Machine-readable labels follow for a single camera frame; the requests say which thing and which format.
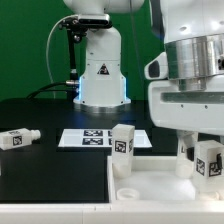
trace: green background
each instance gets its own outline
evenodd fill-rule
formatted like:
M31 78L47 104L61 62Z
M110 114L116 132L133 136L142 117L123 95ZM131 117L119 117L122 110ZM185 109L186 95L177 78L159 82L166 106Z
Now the green background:
M46 66L46 43L57 21L72 12L63 0L0 1L0 100L26 97L50 83ZM127 77L127 96L146 99L148 81L141 85L144 66L161 51L163 44L151 32L149 1L134 13L138 54L129 14L111 14L113 26L122 36L121 72ZM69 79L69 56L66 31L57 30L50 45L50 67L54 81ZM85 70L85 41L77 46L77 66ZM39 97L52 97L41 94Z

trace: white platform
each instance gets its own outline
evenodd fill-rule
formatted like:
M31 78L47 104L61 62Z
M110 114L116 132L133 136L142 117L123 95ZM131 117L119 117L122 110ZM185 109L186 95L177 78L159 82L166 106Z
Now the white platform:
M108 148L111 130L103 129L65 129L59 142L59 147ZM145 130L135 130L135 148L152 147Z

